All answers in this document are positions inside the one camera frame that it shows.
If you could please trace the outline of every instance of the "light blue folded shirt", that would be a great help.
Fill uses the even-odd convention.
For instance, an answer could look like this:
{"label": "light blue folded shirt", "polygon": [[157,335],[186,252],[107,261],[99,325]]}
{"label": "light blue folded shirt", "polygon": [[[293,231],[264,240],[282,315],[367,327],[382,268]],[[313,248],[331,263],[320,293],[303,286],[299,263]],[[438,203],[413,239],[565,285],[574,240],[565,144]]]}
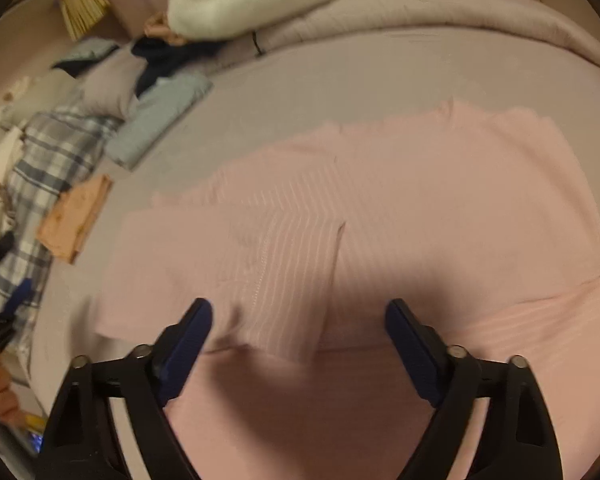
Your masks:
{"label": "light blue folded shirt", "polygon": [[105,153],[115,163],[132,170],[164,131],[212,86],[201,73],[159,78],[140,96],[129,119],[107,144]]}

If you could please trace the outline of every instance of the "person's hand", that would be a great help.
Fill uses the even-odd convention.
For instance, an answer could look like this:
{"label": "person's hand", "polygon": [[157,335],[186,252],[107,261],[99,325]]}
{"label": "person's hand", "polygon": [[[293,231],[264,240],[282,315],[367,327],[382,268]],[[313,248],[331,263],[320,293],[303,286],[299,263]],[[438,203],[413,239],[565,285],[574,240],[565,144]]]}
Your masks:
{"label": "person's hand", "polygon": [[18,397],[10,390],[10,386],[11,375],[6,368],[0,366],[0,422],[14,428],[23,428],[24,413],[20,409]]}

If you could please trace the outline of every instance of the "metal screw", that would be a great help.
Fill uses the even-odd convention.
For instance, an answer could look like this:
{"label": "metal screw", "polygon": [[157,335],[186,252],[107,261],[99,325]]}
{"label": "metal screw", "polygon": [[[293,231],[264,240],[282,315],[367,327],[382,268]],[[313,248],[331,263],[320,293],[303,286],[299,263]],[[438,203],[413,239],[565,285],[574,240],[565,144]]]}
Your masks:
{"label": "metal screw", "polygon": [[446,353],[448,353],[451,357],[455,357],[457,359],[464,359],[467,355],[467,351],[465,348],[460,345],[453,345],[446,349]]}
{"label": "metal screw", "polygon": [[526,362],[526,359],[522,357],[522,355],[514,355],[511,358],[511,362],[515,364],[518,368],[526,368],[529,366],[529,363]]}
{"label": "metal screw", "polygon": [[151,353],[151,350],[151,345],[139,345],[131,351],[131,355],[136,359],[141,359],[142,357],[147,357]]}
{"label": "metal screw", "polygon": [[87,364],[89,364],[89,358],[86,355],[78,355],[78,357],[74,357],[74,360],[71,361],[73,368],[82,368]]}

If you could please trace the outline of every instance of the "clothing pile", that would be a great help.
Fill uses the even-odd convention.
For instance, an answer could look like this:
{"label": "clothing pile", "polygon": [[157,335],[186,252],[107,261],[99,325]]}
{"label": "clothing pile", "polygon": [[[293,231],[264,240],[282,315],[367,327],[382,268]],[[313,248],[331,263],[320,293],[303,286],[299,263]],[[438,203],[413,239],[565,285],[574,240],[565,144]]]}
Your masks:
{"label": "clothing pile", "polygon": [[38,241],[54,257],[73,263],[104,206],[113,182],[101,174],[69,192],[61,193],[58,202],[40,224]]}
{"label": "clothing pile", "polygon": [[[0,237],[12,231],[15,239],[0,261],[0,310],[30,278],[32,295],[18,311],[13,342],[25,369],[52,261],[52,253],[36,240],[38,230],[59,196],[91,175],[120,125],[85,114],[77,77],[117,48],[109,40],[86,40],[42,76],[17,81],[0,105]],[[72,257],[85,235],[72,247]]]}

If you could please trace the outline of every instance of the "orange folded shirt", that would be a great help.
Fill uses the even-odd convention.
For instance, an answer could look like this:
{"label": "orange folded shirt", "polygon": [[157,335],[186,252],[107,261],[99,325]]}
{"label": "orange folded shirt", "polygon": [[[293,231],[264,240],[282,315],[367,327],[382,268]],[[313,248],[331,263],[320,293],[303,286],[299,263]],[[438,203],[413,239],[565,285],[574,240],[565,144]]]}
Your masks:
{"label": "orange folded shirt", "polygon": [[38,241],[56,258],[73,263],[84,247],[112,184],[109,176],[102,174],[62,193],[40,224]]}

